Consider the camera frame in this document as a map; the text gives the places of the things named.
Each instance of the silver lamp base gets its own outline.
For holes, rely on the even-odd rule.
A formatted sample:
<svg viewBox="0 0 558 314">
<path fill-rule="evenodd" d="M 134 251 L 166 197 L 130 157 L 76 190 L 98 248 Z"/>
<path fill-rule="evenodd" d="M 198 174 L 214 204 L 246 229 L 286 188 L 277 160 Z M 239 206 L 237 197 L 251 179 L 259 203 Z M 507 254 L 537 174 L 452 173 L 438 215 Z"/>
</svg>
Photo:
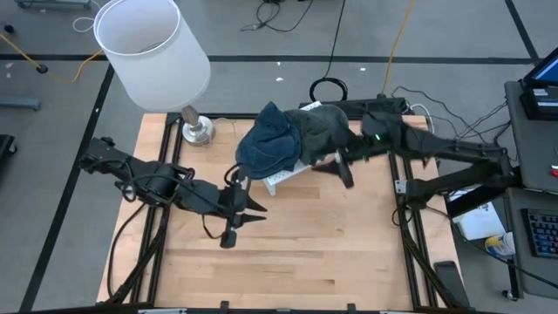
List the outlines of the silver lamp base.
<svg viewBox="0 0 558 314">
<path fill-rule="evenodd" d="M 192 146 L 206 146 L 215 136 L 213 122 L 208 117 L 200 116 L 198 118 L 198 125 L 184 124 L 184 127 L 182 127 L 182 136 L 184 140 Z"/>
</svg>

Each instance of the gray carpet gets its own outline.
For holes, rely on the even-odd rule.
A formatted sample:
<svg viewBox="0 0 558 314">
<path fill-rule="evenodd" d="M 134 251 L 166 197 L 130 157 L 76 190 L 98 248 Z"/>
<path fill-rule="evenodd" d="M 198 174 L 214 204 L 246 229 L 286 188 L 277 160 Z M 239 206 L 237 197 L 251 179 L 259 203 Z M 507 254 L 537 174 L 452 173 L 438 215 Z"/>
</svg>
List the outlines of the gray carpet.
<svg viewBox="0 0 558 314">
<path fill-rule="evenodd" d="M 225 2 L 177 1 L 207 54 L 213 56 L 328 56 L 335 36 L 341 2 L 316 0 L 308 16 L 290 33 L 268 29 L 240 32 L 255 23 L 256 0 Z M 514 0 L 534 47 L 540 56 L 558 43 L 552 0 Z M 339 32 L 336 55 L 389 55 L 407 2 L 350 0 Z M 290 27 L 307 2 L 287 0 L 274 21 Z M 14 24 L 11 36 L 32 54 L 92 54 L 99 49 L 92 33 L 79 34 L 71 21 L 94 11 L 60 5 L 34 5 L 19 9 L 12 1 L 0 3 L 0 21 Z M 0 54 L 13 53 L 0 42 Z M 397 51 L 404 57 L 528 58 L 525 45 L 504 0 L 422 0 L 415 4 Z M 44 61 L 52 72 L 71 77 L 75 61 Z M 38 75 L 24 61 L 0 60 L 0 95 L 33 96 L 41 99 L 38 112 L 0 108 L 0 133 L 17 137 L 19 152 L 2 169 L 0 180 L 0 312 L 17 311 L 44 238 L 57 209 L 71 164 L 76 157 L 100 83 L 108 63 L 91 62 L 77 84 L 67 85 Z M 349 87 L 350 99 L 374 98 L 381 89 L 386 64 L 334 63 L 330 76 Z M 197 106 L 207 113 L 257 113 L 268 101 L 282 109 L 309 101 L 310 84 L 327 68 L 323 62 L 213 62 L 208 90 Z M 435 65 L 395 64 L 388 92 L 402 85 L 422 90 L 447 104 L 469 123 L 504 101 L 503 84 L 521 78 L 530 65 Z M 320 85 L 320 100 L 339 99 L 333 85 Z M 465 126 L 439 104 L 420 94 L 398 91 L 412 104 L 425 105 L 433 116 L 449 119 L 458 132 Z M 96 136 L 111 136 L 118 147 L 132 152 L 143 111 L 127 97 L 115 76 L 95 129 Z M 480 131 L 509 119 L 501 110 L 478 127 Z M 436 134 L 453 137 L 451 126 L 434 118 Z M 486 133 L 492 139 L 495 132 Z M 515 155 L 511 132 L 500 141 Z M 440 172 L 447 174 L 464 165 L 443 161 Z M 106 255 L 120 204 L 120 193 L 112 178 L 81 174 L 71 198 L 51 261 L 34 304 L 35 310 L 94 304 L 105 267 Z M 456 243 L 462 273 L 471 303 L 485 311 L 549 313 L 555 300 L 527 295 L 517 303 L 500 296 L 509 288 L 507 267 L 464 243 Z"/>
</svg>

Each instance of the wooden tabletop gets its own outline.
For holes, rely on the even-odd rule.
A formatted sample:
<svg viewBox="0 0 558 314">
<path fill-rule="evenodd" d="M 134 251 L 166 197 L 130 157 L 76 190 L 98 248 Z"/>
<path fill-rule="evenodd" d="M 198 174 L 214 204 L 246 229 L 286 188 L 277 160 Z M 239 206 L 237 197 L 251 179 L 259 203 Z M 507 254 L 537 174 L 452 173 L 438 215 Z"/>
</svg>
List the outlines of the wooden tabletop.
<svg viewBox="0 0 558 314">
<path fill-rule="evenodd" d="M 157 160 L 164 121 L 164 114 L 144 116 L 134 156 Z M 424 117 L 407 116 L 405 121 L 425 127 Z M 235 163 L 236 146 L 253 123 L 220 119 L 210 146 L 182 145 L 180 164 L 193 167 L 197 179 L 222 188 L 223 174 Z M 357 121 L 350 126 L 355 132 L 360 128 Z M 168 160 L 172 151 L 171 143 Z M 398 168 L 405 178 L 401 163 Z M 438 176 L 433 161 L 426 168 L 413 162 L 412 169 L 416 178 Z M 391 223 L 396 205 L 388 158 L 358 162 L 351 170 L 352 189 L 334 176 L 309 170 L 280 183 L 275 197 L 263 183 L 253 182 L 250 195 L 269 210 L 268 219 L 239 229 L 233 249 L 221 249 L 218 240 L 209 239 L 198 215 L 172 208 L 155 305 L 217 308 L 228 300 L 231 308 L 342 310 L 354 303 L 359 310 L 410 310 L 403 244 Z M 446 211 L 441 197 L 429 205 Z M 122 202 L 115 231 L 138 206 Z M 137 262 L 145 216 L 146 210 L 119 239 L 114 290 Z M 423 211 L 422 218 L 431 262 L 459 265 L 448 220 L 430 211 Z M 213 233 L 223 231 L 224 221 L 207 221 Z M 415 268 L 426 304 L 423 275 L 416 263 Z M 142 299 L 150 274 L 148 267 Z M 105 279 L 106 272 L 99 301 L 107 299 Z"/>
</svg>

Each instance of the white cable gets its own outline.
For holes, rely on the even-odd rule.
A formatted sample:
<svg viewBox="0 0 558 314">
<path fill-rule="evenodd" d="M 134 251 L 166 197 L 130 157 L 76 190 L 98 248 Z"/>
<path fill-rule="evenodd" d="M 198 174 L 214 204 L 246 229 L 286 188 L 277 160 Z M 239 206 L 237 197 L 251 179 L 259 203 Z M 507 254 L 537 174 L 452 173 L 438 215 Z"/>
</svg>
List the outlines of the white cable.
<svg viewBox="0 0 558 314">
<path fill-rule="evenodd" d="M 97 12 L 99 12 L 101 10 L 101 6 L 95 1 L 95 0 L 91 0 L 91 2 L 95 5 L 97 5 Z M 76 27 L 76 23 L 79 21 L 91 21 L 91 25 L 89 27 L 87 27 L 86 29 L 80 30 L 78 27 Z M 73 20 L 73 23 L 71 24 L 71 27 L 76 31 L 76 32 L 88 32 L 93 28 L 93 23 L 95 22 L 94 18 L 91 17 L 78 17 L 75 20 Z"/>
<path fill-rule="evenodd" d="M 434 134 L 435 133 L 435 131 L 434 131 L 434 121 L 432 121 L 432 116 L 428 112 L 428 109 L 426 109 L 426 107 L 423 106 L 422 104 L 414 104 L 414 105 L 411 105 L 411 110 L 412 110 L 412 108 L 417 107 L 417 106 L 421 107 L 426 112 L 426 117 L 428 117 L 428 119 L 430 120 L 430 125 L 432 127 L 432 134 Z"/>
</svg>

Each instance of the blue cloth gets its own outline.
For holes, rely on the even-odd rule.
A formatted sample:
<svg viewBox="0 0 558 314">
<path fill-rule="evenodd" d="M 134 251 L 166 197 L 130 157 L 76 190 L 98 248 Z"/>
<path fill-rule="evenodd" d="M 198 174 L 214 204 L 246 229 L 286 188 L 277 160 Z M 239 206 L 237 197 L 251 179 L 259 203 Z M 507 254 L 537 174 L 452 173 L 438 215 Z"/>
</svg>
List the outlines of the blue cloth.
<svg viewBox="0 0 558 314">
<path fill-rule="evenodd" d="M 236 162 L 249 169 L 251 179 L 264 179 L 281 170 L 292 171 L 301 153 L 300 132 L 290 117 L 269 102 L 236 148 Z"/>
</svg>

